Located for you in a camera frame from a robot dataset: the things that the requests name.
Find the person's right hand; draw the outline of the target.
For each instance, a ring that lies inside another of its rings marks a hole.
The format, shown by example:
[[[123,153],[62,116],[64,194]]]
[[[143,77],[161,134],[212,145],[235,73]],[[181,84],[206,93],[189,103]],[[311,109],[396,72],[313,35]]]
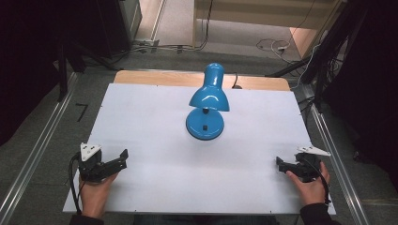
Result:
[[[285,173],[297,188],[303,206],[312,203],[326,202],[326,198],[329,194],[326,192],[325,186],[329,185],[330,175],[323,162],[320,162],[320,172],[321,175],[316,180],[309,183],[301,182],[299,178],[290,171]]]

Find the dark computer tower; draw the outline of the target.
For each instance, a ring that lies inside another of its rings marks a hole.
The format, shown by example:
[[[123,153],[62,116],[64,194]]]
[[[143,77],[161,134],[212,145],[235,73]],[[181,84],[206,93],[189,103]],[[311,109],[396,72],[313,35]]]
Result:
[[[112,58],[131,49],[141,20],[139,0],[97,0],[104,31],[104,56]]]

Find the dark curtain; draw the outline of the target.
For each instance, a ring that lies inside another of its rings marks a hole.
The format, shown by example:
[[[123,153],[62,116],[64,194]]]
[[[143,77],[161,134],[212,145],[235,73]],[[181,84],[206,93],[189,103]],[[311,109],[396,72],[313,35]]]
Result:
[[[0,0],[0,146],[57,84],[70,64],[85,70],[77,29],[93,0]]]
[[[353,0],[366,15],[324,100],[354,130],[354,146],[398,190],[398,0]]]

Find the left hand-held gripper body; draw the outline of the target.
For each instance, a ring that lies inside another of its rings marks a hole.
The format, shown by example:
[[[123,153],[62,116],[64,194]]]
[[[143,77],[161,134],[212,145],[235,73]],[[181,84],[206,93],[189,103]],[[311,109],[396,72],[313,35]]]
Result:
[[[83,181],[100,183],[108,174],[105,163],[101,161],[102,153],[99,144],[81,143],[78,155],[78,168]]]

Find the person's left hand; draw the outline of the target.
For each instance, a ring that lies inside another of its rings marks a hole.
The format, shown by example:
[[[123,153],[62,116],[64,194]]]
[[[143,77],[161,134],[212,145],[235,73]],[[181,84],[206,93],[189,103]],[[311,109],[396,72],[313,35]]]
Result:
[[[90,183],[79,179],[79,189],[82,199],[82,215],[101,219],[111,190],[111,185],[117,178],[117,173],[104,179],[101,183]]]

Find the blue desk lamp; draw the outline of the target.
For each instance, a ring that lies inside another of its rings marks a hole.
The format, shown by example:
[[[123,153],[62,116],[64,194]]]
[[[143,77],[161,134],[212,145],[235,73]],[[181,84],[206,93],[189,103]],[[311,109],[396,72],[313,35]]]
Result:
[[[222,112],[229,112],[229,102],[222,90],[224,68],[211,63],[205,69],[203,85],[193,94],[189,105],[193,110],[186,118],[186,128],[196,139],[210,141],[222,134]]]

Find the grey power strip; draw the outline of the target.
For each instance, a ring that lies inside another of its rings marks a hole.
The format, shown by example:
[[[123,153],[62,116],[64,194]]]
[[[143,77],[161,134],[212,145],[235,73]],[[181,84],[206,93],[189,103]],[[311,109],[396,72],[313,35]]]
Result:
[[[139,53],[155,53],[160,41],[156,40],[134,40],[131,50]]]

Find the white table cover board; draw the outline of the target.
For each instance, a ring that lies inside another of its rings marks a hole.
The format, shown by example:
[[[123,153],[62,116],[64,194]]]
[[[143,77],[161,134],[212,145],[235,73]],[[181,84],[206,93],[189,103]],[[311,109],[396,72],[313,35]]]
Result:
[[[275,160],[311,146],[290,91],[228,89],[222,134],[193,138],[192,87],[112,83],[89,137],[105,161],[129,152],[112,185],[110,212],[296,214],[299,194]]]

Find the aluminium floor rail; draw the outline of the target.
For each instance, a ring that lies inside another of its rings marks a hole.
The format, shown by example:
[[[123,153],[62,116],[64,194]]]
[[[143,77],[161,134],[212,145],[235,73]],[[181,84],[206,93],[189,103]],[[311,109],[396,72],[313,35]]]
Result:
[[[40,162],[52,136],[54,135],[59,121],[69,105],[70,99],[73,96],[76,83],[78,81],[79,74],[72,72],[67,82],[69,90],[63,99],[56,103],[50,118],[41,131],[34,147],[28,155],[27,160],[23,164],[18,176],[8,189],[5,199],[2,201],[0,206],[0,225],[8,225],[16,206],[25,192],[31,177],[38,166],[38,163]]]
[[[367,218],[364,208],[360,202],[357,191],[355,190],[354,185],[347,173],[347,169],[340,158],[338,148],[336,147],[335,142],[330,135],[324,114],[318,110],[315,103],[310,107],[310,112],[311,117],[317,126],[317,130],[323,141],[325,149],[331,153],[330,163],[339,182],[339,188],[343,193],[344,201],[354,220],[354,224],[370,225],[370,221]]]

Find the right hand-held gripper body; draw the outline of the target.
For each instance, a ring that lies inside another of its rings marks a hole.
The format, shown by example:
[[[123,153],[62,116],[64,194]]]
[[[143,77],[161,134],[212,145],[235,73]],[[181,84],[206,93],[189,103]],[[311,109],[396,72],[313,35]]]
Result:
[[[314,146],[298,148],[298,153],[296,154],[296,161],[299,167],[298,177],[304,183],[312,182],[320,176],[319,156],[330,157],[331,153]]]

